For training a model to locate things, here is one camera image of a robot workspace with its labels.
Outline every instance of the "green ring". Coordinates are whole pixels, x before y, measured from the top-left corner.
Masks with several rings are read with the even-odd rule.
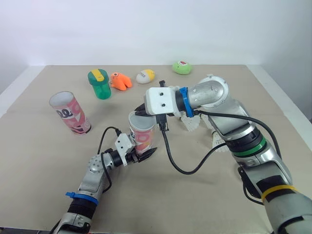
[[[252,155],[253,153],[261,150],[263,148],[263,146],[265,146],[266,143],[267,143],[267,141],[265,140],[264,137],[262,137],[262,140],[260,141],[260,143],[257,144],[255,147],[251,148],[250,150],[246,150],[243,152],[233,152],[233,154],[237,157],[246,157],[246,156]]]

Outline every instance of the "black cable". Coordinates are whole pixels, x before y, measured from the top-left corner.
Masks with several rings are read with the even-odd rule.
[[[264,206],[264,204],[263,204],[261,201],[257,201],[257,200],[255,200],[255,199],[252,199],[252,198],[248,195],[247,189],[246,189],[246,186],[245,186],[244,183],[243,183],[243,191],[244,191],[245,197],[246,197],[248,200],[250,200],[250,201],[252,201],[252,202],[254,202],[254,203],[257,203],[257,204],[259,204],[259,205]]]
[[[55,228],[58,227],[60,220],[56,223],[56,225],[54,225],[54,227],[51,229],[51,231],[49,232],[49,234],[52,234],[55,230]]]
[[[111,188],[111,186],[112,186],[112,180],[111,180],[111,177],[109,176],[109,174],[108,174],[108,172],[107,172],[107,170],[106,170],[106,166],[105,166],[105,163],[104,163],[103,154],[104,154],[104,153],[101,153],[102,166],[103,166],[103,168],[104,168],[104,172],[105,172],[106,177],[107,177],[108,182],[109,182],[108,187],[107,187],[106,189],[104,189],[103,192],[102,192],[102,193],[105,193],[107,190],[109,190],[109,189]]]
[[[207,160],[207,158],[218,148],[222,147],[222,146],[225,146],[226,144],[225,143],[222,143],[220,145],[217,145],[215,146],[214,148],[212,148],[206,155],[205,157],[201,160],[201,162],[198,164],[197,167],[195,167],[194,170],[192,171],[189,171],[189,172],[186,172],[184,170],[182,170],[181,168],[179,168],[176,163],[174,162],[172,156],[171,156],[171,152],[170,152],[170,147],[169,147],[169,143],[168,143],[168,139],[167,139],[167,136],[166,136],[166,132],[164,130],[161,131],[162,132],[162,135],[164,137],[164,141],[165,141],[165,145],[166,145],[166,150],[167,150],[167,154],[168,154],[168,158],[171,162],[171,164],[173,165],[173,167],[180,173],[182,174],[185,174],[185,175],[192,175],[194,174],[195,172],[197,172],[200,167],[204,164],[204,162]]]
[[[222,113],[212,113],[212,112],[206,112],[206,111],[201,111],[201,110],[197,110],[195,111],[197,113],[201,113],[201,114],[204,114],[204,115],[207,115],[207,116],[218,116],[218,117],[228,117],[228,118],[240,118],[240,119],[245,119],[245,120],[248,120],[248,121],[251,121],[251,122],[255,122],[259,125],[261,125],[271,136],[272,138],[272,141],[274,143],[274,146],[275,146],[275,150],[278,154],[278,156],[280,158],[282,158],[282,155],[281,155],[281,151],[279,149],[279,146],[278,146],[278,142],[277,142],[277,139],[273,133],[273,131],[268,127],[268,125],[266,125],[264,122],[256,119],[256,118],[252,118],[252,117],[248,117],[248,116],[240,116],[240,115],[232,115],[232,114],[222,114]]]
[[[115,127],[112,127],[112,126],[107,127],[107,128],[105,129],[105,131],[104,131],[104,133],[103,133],[103,135],[102,135],[101,141],[99,142],[97,154],[99,154],[99,152],[101,151],[101,147],[102,147],[102,142],[103,142],[103,140],[104,140],[104,136],[105,136],[106,132],[107,132],[109,129],[114,129],[115,131],[119,131],[118,128],[115,128]]]

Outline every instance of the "green bottle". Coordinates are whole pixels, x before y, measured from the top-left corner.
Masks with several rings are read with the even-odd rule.
[[[94,92],[99,99],[107,99],[111,96],[109,87],[109,78],[107,72],[103,69],[94,69],[88,73],[89,83],[92,85]]]

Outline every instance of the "blue cable clip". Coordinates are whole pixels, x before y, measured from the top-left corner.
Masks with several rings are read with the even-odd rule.
[[[95,199],[94,197],[85,195],[85,194],[76,194],[75,192],[67,192],[65,195],[69,196],[70,198],[86,199],[86,200],[91,201],[91,202],[95,203],[96,205],[98,205],[98,200],[97,199]]]
[[[183,97],[183,102],[184,102],[184,106],[186,110],[186,116],[193,117],[194,113],[193,113],[193,110],[191,109],[190,102],[187,97],[187,87],[180,88],[180,93],[182,94],[182,97]]]

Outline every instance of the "green toy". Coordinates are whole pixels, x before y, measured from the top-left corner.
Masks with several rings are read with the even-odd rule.
[[[179,61],[172,65],[172,70],[180,75],[187,75],[191,72],[192,66],[187,62]]]
[[[109,78],[107,72],[103,69],[94,69],[88,74],[89,83],[99,99],[107,99],[111,96],[109,87]]]

